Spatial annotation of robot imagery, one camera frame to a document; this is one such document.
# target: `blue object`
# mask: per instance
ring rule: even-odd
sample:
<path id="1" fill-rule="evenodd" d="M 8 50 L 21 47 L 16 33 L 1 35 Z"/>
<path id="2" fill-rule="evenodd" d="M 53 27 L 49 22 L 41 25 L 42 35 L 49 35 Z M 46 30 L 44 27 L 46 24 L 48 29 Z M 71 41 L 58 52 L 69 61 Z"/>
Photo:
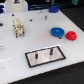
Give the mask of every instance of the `blue object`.
<path id="1" fill-rule="evenodd" d="M 62 37 L 64 35 L 64 30 L 59 27 L 55 27 L 51 29 L 51 34 L 56 37 Z"/>
<path id="2" fill-rule="evenodd" d="M 57 6 L 52 6 L 51 8 L 49 8 L 50 13 L 57 13 L 58 11 L 59 11 L 59 7 Z"/>

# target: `gray floor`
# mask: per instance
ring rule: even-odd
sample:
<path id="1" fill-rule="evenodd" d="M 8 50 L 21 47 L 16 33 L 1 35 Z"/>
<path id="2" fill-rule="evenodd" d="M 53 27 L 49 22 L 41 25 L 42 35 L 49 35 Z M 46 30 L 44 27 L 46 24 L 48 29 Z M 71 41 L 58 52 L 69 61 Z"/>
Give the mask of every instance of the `gray floor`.
<path id="1" fill-rule="evenodd" d="M 84 7 L 62 9 L 84 31 Z M 84 62 L 47 72 L 12 84 L 84 84 Z"/>

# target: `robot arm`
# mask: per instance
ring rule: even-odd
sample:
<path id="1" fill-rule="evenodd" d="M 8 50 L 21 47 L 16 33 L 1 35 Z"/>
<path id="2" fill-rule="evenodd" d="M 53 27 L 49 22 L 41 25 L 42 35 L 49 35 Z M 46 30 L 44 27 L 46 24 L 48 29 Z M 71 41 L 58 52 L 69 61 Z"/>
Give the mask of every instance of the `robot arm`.
<path id="1" fill-rule="evenodd" d="M 52 0 L 45 0 L 48 8 L 52 5 Z M 28 4 L 25 0 L 6 0 L 5 1 L 6 13 L 13 12 L 26 12 Z"/>

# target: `white tabletop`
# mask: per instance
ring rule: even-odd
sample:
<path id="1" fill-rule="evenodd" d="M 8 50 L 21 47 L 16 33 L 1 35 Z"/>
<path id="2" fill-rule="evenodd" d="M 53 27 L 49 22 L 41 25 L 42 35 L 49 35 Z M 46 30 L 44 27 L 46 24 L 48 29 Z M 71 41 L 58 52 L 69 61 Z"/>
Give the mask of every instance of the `white tabletop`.
<path id="1" fill-rule="evenodd" d="M 11 13 L 0 15 L 0 22 L 4 24 L 0 27 L 0 46 L 3 47 L 0 52 L 0 84 L 18 81 L 84 61 L 84 32 L 61 11 L 49 13 L 46 9 L 42 14 L 40 10 L 14 14 L 14 17 Z M 25 37 L 16 38 L 13 18 L 22 18 Z M 68 31 L 75 31 L 77 39 L 70 41 L 65 35 L 62 39 L 54 37 L 50 33 L 53 27 L 61 27 L 65 30 L 65 34 Z M 56 45 L 60 46 L 66 56 L 65 60 L 29 68 L 25 53 Z"/>

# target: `red object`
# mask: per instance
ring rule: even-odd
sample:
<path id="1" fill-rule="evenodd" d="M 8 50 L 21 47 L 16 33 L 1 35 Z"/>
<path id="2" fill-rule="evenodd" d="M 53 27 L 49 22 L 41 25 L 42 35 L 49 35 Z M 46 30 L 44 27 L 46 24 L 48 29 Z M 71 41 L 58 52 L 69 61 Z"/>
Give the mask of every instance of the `red object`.
<path id="1" fill-rule="evenodd" d="M 75 33 L 74 31 L 69 31 L 69 32 L 66 34 L 66 38 L 67 38 L 68 40 L 74 41 L 74 40 L 76 40 L 77 35 L 76 35 L 76 33 Z"/>

